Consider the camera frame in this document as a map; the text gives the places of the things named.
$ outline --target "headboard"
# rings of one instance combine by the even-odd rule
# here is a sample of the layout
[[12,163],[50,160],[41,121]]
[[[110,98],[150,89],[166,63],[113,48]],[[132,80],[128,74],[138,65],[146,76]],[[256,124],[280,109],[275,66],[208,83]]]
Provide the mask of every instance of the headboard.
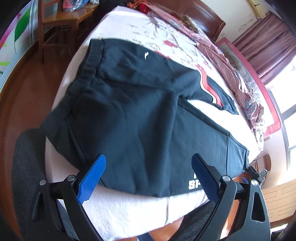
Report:
[[200,0],[148,0],[151,4],[180,18],[191,17],[213,41],[216,41],[225,22]]

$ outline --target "purple curtain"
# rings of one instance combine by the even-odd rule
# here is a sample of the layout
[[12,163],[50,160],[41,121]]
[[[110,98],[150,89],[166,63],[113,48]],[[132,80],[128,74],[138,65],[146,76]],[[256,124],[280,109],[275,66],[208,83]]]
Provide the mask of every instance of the purple curtain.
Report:
[[233,44],[265,85],[296,55],[296,39],[293,33],[287,24],[272,12],[246,30]]

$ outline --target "white bed sheet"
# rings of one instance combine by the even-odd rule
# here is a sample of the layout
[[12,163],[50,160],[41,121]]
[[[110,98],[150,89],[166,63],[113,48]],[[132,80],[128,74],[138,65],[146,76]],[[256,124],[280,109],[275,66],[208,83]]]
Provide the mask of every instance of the white bed sheet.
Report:
[[[71,60],[54,100],[53,109],[59,104],[68,86],[74,80],[92,38],[124,39],[158,51],[186,67],[197,69],[196,64],[199,64],[207,75],[234,99],[220,74],[192,44],[192,41],[162,20],[157,21],[159,28],[147,15],[125,7],[116,7],[108,13]],[[230,131],[236,140],[246,146],[250,151],[250,162],[259,154],[256,140],[236,101],[239,115],[220,111],[198,100],[191,100],[190,103]],[[68,175],[78,173],[78,170],[54,149],[48,139],[45,146],[45,168],[49,182],[62,181]],[[163,227],[206,202],[207,197],[203,190],[157,198],[132,195],[97,185],[90,200],[85,201],[83,207],[102,238],[109,241],[141,235]]]

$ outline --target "bed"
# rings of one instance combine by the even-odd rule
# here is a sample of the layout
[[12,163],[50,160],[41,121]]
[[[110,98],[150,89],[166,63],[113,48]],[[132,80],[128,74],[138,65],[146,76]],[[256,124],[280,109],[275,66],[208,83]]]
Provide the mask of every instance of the bed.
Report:
[[[200,1],[151,1],[151,3],[176,16],[189,14],[213,41],[217,39],[225,25],[211,9]],[[158,28],[149,16],[121,6],[108,13],[74,55],[58,89],[53,109],[59,104],[68,86],[74,80],[90,39],[100,38],[123,39],[140,44],[188,68],[197,70],[199,65],[235,101],[220,74],[198,51],[192,41],[166,22],[160,19],[157,19],[157,22]],[[250,151],[249,162],[260,153],[247,119],[236,101],[235,106],[239,115],[220,111],[198,100],[191,100],[190,103],[228,130],[237,141],[247,147]],[[78,173],[78,170],[55,150],[48,139],[45,147],[45,166],[49,182],[62,181],[68,175]],[[132,195],[97,185],[90,200],[85,201],[83,207],[94,227],[107,241],[134,237],[163,227],[207,201],[203,190],[158,198]]]

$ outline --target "metal screw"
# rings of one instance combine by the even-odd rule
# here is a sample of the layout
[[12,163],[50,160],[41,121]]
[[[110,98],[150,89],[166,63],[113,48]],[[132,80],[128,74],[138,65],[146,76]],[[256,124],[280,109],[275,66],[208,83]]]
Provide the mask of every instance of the metal screw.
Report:
[[40,186],[45,185],[45,183],[46,183],[46,180],[41,180],[41,181],[39,182]]
[[230,182],[231,178],[229,176],[223,176],[222,179],[225,181],[225,182]]
[[256,180],[252,180],[251,183],[252,183],[252,185],[254,185],[254,186],[257,186],[257,185],[258,185],[258,182],[257,182]]
[[67,177],[67,180],[68,180],[69,182],[74,181],[74,179],[75,179],[75,176],[74,176],[74,175],[70,175],[70,176]]

